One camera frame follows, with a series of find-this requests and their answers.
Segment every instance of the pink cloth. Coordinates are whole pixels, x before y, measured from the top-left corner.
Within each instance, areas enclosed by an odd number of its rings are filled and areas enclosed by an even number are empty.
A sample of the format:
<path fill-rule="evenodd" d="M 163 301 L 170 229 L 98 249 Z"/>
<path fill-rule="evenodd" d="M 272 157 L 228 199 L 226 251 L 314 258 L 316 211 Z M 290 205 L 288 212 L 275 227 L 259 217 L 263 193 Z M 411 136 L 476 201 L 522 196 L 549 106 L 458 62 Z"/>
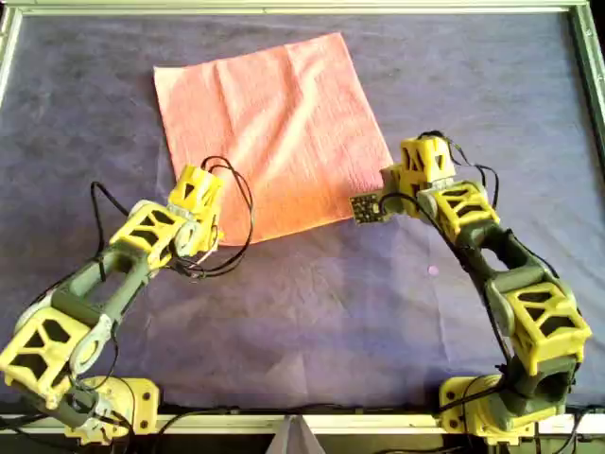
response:
<path fill-rule="evenodd" d="M 253 242 L 352 215 L 392 160 L 339 33 L 232 59 L 155 68 L 172 164 L 228 158 L 251 186 Z M 219 226 L 242 244 L 247 208 L 231 174 Z"/>

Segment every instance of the wire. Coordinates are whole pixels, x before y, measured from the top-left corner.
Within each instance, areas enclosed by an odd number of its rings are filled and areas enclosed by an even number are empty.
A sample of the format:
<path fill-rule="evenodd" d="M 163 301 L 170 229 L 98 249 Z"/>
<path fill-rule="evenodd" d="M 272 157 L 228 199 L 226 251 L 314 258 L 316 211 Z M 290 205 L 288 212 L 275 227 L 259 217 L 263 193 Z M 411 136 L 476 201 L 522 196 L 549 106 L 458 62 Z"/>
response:
<path fill-rule="evenodd" d="M 102 183 L 100 183 L 100 182 L 91 183 L 91 200 L 93 201 L 93 211 L 95 213 L 95 224 L 96 224 L 96 230 L 98 232 L 98 245 L 96 248 L 96 255 L 99 255 L 101 253 L 101 251 L 103 251 L 103 249 L 105 248 L 105 236 L 103 233 L 103 223 L 101 222 L 101 215 L 99 214 L 99 210 L 98 210 L 98 202 L 96 201 L 96 192 L 95 192 L 96 189 L 100 190 L 101 193 L 103 193 L 103 195 L 113 204 L 113 206 L 115 206 L 115 208 L 117 208 L 120 211 L 120 213 L 122 213 L 124 216 L 129 215 L 129 210 L 124 208 L 124 206 L 119 201 L 117 201 L 117 199 L 110 193 L 110 191 L 107 190 L 107 188 Z"/>
<path fill-rule="evenodd" d="M 127 386 L 129 386 L 130 392 L 132 393 L 132 388 L 130 387 L 130 385 L 128 385 L 128 383 L 127 383 Z M 112 416 L 115 417 L 118 421 L 115 421 L 115 420 L 108 418 L 107 416 L 103 416 L 101 414 L 96 414 L 95 418 L 103 423 L 111 424 L 113 426 L 119 426 L 121 428 L 127 428 L 129 430 L 128 435 L 127 435 L 128 438 L 126 441 L 126 447 L 124 448 L 124 451 L 123 451 L 123 454 L 126 454 L 130 449 L 130 443 L 132 442 L 132 437 L 135 435 L 134 428 L 132 427 L 132 424 L 130 423 L 130 421 L 123 414 L 118 413 L 115 410 L 112 410 Z M 132 411 L 132 418 L 134 418 L 134 408 Z"/>
<path fill-rule="evenodd" d="M 485 397 L 486 395 L 498 393 L 499 391 L 502 391 L 503 389 L 504 389 L 504 386 L 498 384 L 498 385 L 493 386 L 492 388 L 488 388 L 487 390 L 483 390 L 478 393 L 474 393 L 471 395 L 467 395 L 465 397 L 461 397 L 458 400 L 455 400 L 453 402 L 450 402 L 449 404 L 445 404 L 445 405 L 442 405 L 441 407 L 439 407 L 438 413 L 443 413 L 444 411 L 450 410 L 453 407 L 458 407 L 460 405 L 468 404 L 469 402 L 480 399 L 481 397 Z"/>
<path fill-rule="evenodd" d="M 482 378 L 484 375 L 476 376 L 473 378 L 466 388 L 464 389 L 464 393 L 462 393 L 462 399 L 466 398 L 466 394 L 469 392 L 471 387 L 477 383 L 477 381 Z M 466 439 L 469 442 L 469 447 L 471 448 L 471 452 L 473 452 L 473 440 L 471 439 L 471 435 L 469 434 L 469 426 L 468 420 L 466 419 L 466 402 L 462 402 L 462 420 L 464 421 L 464 433 L 466 433 Z"/>
<path fill-rule="evenodd" d="M 451 447 L 436 447 L 434 449 L 383 449 L 382 451 L 376 451 L 374 454 L 447 454 L 448 452 L 455 452 L 464 449 L 466 446 L 451 446 Z"/>
<path fill-rule="evenodd" d="M 225 165 L 216 164 L 212 166 L 209 170 L 210 173 L 212 173 L 216 168 L 226 168 L 232 172 L 233 178 L 235 179 L 235 183 L 237 184 L 242 199 L 244 200 L 244 203 L 246 203 L 249 209 L 250 229 L 248 230 L 248 236 L 246 238 L 246 241 L 239 249 L 239 251 L 232 255 L 230 258 L 226 259 L 224 262 L 220 263 L 219 265 L 213 266 L 212 268 L 203 268 L 198 262 L 187 259 L 185 257 L 178 257 L 175 253 L 173 253 L 173 255 L 175 255 L 176 257 L 176 264 L 175 266 L 170 268 L 181 274 L 185 274 L 189 277 L 194 277 L 196 279 L 203 279 L 206 277 L 218 277 L 228 272 L 231 272 L 235 268 L 237 268 L 241 262 L 241 259 L 244 257 L 246 250 L 251 244 L 252 232 L 254 229 L 254 203 L 252 199 L 252 192 L 250 186 L 248 185 L 248 182 L 241 173 L 239 173 L 233 168 L 231 162 L 223 156 L 213 155 L 206 157 L 201 163 L 201 168 L 205 169 L 207 163 L 212 159 L 221 160 L 225 163 Z"/>
<path fill-rule="evenodd" d="M 557 273 L 557 270 L 555 270 L 555 267 L 553 267 L 552 265 L 550 265 L 550 263 L 548 263 L 548 261 L 545 258 L 539 256 L 534 251 L 532 251 L 528 246 L 526 246 L 524 243 L 522 243 L 521 240 L 519 238 L 517 238 L 517 236 L 512 232 L 511 229 L 508 230 L 508 233 L 509 233 L 509 235 L 512 235 L 514 237 L 514 239 L 516 239 L 519 243 L 521 243 L 523 245 L 523 247 L 526 248 L 529 253 L 531 253 L 538 260 L 540 260 L 541 262 L 543 262 L 548 267 L 548 269 L 550 270 L 550 272 L 552 273 L 552 275 L 554 277 L 556 277 L 557 279 L 559 279 L 559 274 Z"/>
<path fill-rule="evenodd" d="M 418 136 L 418 138 L 421 139 L 421 138 L 427 137 L 427 136 L 428 137 L 430 137 L 430 136 L 439 137 L 439 138 L 443 139 L 445 142 L 447 142 L 447 147 L 448 147 L 449 152 L 450 152 L 450 158 L 452 159 L 452 162 L 456 166 L 474 167 L 474 168 L 476 168 L 477 171 L 479 172 L 479 174 L 481 175 L 481 184 L 486 189 L 487 189 L 487 180 L 486 180 L 486 177 L 485 177 L 484 170 L 489 170 L 493 174 L 493 200 L 492 200 L 492 207 L 495 210 L 495 208 L 498 205 L 498 195 L 500 194 L 500 177 L 498 177 L 498 172 L 496 172 L 493 168 L 491 168 L 489 166 L 484 166 L 484 165 L 478 164 L 478 163 L 471 163 L 469 161 L 469 159 L 466 157 L 466 153 L 464 152 L 464 150 L 462 149 L 462 147 L 460 145 L 458 145 L 456 142 L 454 142 L 450 137 L 448 137 L 445 134 L 443 134 L 443 132 L 437 131 L 437 130 L 426 131 L 426 132 L 423 132 L 422 134 L 420 134 Z M 464 161 L 464 163 L 461 163 L 460 161 L 458 161 L 454 157 L 454 154 L 452 153 L 452 148 L 454 148 L 459 153 L 459 155 L 462 157 L 462 160 Z"/>
<path fill-rule="evenodd" d="M 570 443 L 572 442 L 576 442 L 578 439 L 578 427 L 579 427 L 579 423 L 581 423 L 582 418 L 584 416 L 586 416 L 588 413 L 590 413 L 591 411 L 595 411 L 595 410 L 600 410 L 601 407 L 600 406 L 588 406 L 586 408 L 584 408 L 580 413 L 575 414 L 574 415 L 574 426 L 571 429 L 571 432 L 569 433 L 569 436 L 567 437 L 567 440 L 565 440 L 565 443 L 563 443 L 563 446 L 561 446 L 559 449 L 557 449 L 553 454 L 562 454 L 564 452 L 564 450 L 569 446 Z"/>
<path fill-rule="evenodd" d="M 391 193 L 388 193 L 388 194 L 382 196 L 380 198 L 380 200 L 378 201 L 378 210 L 380 211 L 380 213 L 384 213 L 385 212 L 384 211 L 384 203 L 385 203 L 385 201 L 387 201 L 388 199 L 392 199 L 392 198 L 404 199 L 405 201 L 411 201 L 412 203 L 414 203 L 414 205 L 416 206 L 416 208 L 418 208 L 418 210 L 424 215 L 424 217 L 428 219 L 428 221 L 433 225 L 433 227 L 440 234 L 441 238 L 443 238 L 443 241 L 445 241 L 445 244 L 447 244 L 447 246 L 450 248 L 450 251 L 452 251 L 452 254 L 454 255 L 454 257 L 458 259 L 458 262 L 460 263 L 460 265 L 462 266 L 462 268 L 466 272 L 470 272 L 471 271 L 472 265 L 469 263 L 469 261 L 466 259 L 466 257 L 464 255 L 462 255 L 458 251 L 458 248 L 456 247 L 456 245 L 445 235 L 444 231 L 437 224 L 437 222 L 433 219 L 433 217 L 430 216 L 426 212 L 426 210 L 424 209 L 424 207 L 414 197 L 411 197 L 408 194 L 403 194 L 401 192 L 391 192 Z M 487 303 L 487 299 L 486 299 L 485 293 L 483 293 L 481 295 L 481 299 L 483 301 L 483 305 L 485 306 L 485 308 L 487 310 L 488 318 L 490 320 L 490 325 L 492 326 L 493 334 L 496 337 L 496 340 L 498 342 L 498 346 L 500 347 L 500 350 L 502 351 L 502 355 L 504 356 L 507 364 L 509 364 L 509 362 L 510 362 L 510 352 L 509 352 L 509 349 L 507 348 L 506 343 L 504 342 L 504 339 L 502 338 L 502 335 L 500 334 L 500 331 L 498 330 L 498 327 L 497 327 L 496 322 L 495 322 L 495 317 L 494 317 L 493 312 L 492 312 L 492 308 Z"/>

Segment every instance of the gray object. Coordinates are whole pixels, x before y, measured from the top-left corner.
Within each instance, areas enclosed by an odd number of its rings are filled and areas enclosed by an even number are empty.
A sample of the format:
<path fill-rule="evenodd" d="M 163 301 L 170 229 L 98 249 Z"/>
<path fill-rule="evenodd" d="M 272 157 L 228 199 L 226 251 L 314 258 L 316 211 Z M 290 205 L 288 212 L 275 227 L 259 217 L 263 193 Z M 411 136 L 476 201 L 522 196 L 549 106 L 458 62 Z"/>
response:
<path fill-rule="evenodd" d="M 503 222 L 564 276 L 595 333 L 570 403 L 605 399 L 604 191 L 557 14 L 25 17 L 0 109 L 0 343 L 40 291 L 95 252 L 90 181 L 127 206 L 165 201 L 173 187 L 153 65 L 336 30 L 395 161 L 402 138 L 439 128 L 498 170 Z M 108 234 L 124 221 L 101 210 Z M 118 340 L 117 375 L 200 407 L 427 405 L 445 378 L 502 362 L 466 273 L 438 234 L 403 217 L 257 244 L 235 272 L 201 284 L 165 271 Z M 89 373 L 111 361 L 106 348 Z M 0 386 L 3 400 L 18 397 Z"/>
<path fill-rule="evenodd" d="M 267 454 L 325 454 L 320 442 L 300 415 L 286 416 Z"/>

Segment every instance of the yellow base mount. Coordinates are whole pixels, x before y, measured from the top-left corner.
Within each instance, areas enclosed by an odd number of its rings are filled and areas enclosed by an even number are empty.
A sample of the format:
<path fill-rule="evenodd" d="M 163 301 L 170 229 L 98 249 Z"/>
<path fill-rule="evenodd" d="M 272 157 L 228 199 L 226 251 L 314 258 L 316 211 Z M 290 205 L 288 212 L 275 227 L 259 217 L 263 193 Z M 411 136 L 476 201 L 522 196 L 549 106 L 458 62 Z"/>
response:
<path fill-rule="evenodd" d="M 493 388 L 501 375 L 486 375 L 482 377 L 457 376 L 446 380 L 440 387 L 440 405 L 446 405 L 463 396 L 480 393 Z M 499 428 L 490 413 L 491 396 L 486 395 L 464 405 L 458 405 L 441 414 L 441 426 L 448 433 L 470 433 L 486 439 L 488 445 L 509 443 L 519 445 L 520 437 L 533 437 L 535 425 L 531 422 L 523 424 L 523 418 L 518 418 L 516 428 L 510 431 Z"/>
<path fill-rule="evenodd" d="M 94 388 L 104 379 L 105 376 L 94 376 L 84 379 L 83 382 Z M 111 403 L 115 412 L 124 416 L 132 424 L 136 435 L 148 435 L 155 431 L 160 390 L 152 381 L 146 378 L 110 377 L 96 391 Z M 115 425 L 100 423 L 98 429 L 90 432 L 80 428 L 65 428 L 65 436 L 79 438 L 82 445 L 89 443 L 109 445 L 112 438 L 123 437 L 128 433 L 127 428 L 119 427 L 118 420 Z"/>

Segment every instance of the aluminum frame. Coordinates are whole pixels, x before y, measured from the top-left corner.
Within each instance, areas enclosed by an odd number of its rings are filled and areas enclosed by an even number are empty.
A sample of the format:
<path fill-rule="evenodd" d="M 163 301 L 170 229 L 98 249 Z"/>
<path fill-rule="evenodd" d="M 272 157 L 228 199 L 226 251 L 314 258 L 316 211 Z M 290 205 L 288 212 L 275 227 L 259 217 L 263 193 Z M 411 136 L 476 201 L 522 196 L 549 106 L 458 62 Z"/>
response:
<path fill-rule="evenodd" d="M 321 0 L 287 2 L 267 0 L 8 0 L 0 23 L 0 108 L 6 92 L 12 58 L 24 16 L 48 15 L 149 15 L 149 14 L 461 14 L 461 13 L 561 13 L 570 18 L 576 56 L 593 120 L 600 171 L 605 175 L 605 64 L 590 6 L 585 0 Z M 11 418 L 17 415 L 5 414 Z M 159 416 L 156 431 L 173 415 Z M 445 434 L 441 420 L 431 414 L 314 414 L 305 421 L 315 434 Z M 224 414 L 188 416 L 167 433 L 271 434 L 284 420 L 282 414 Z M 572 415 L 560 415 L 538 423 L 539 434 L 569 433 Z M 63 433 L 64 425 L 53 418 L 33 423 L 30 433 Z M 605 415 L 589 414 L 579 433 L 605 433 Z M 1 430 L 0 434 L 12 434 Z"/>

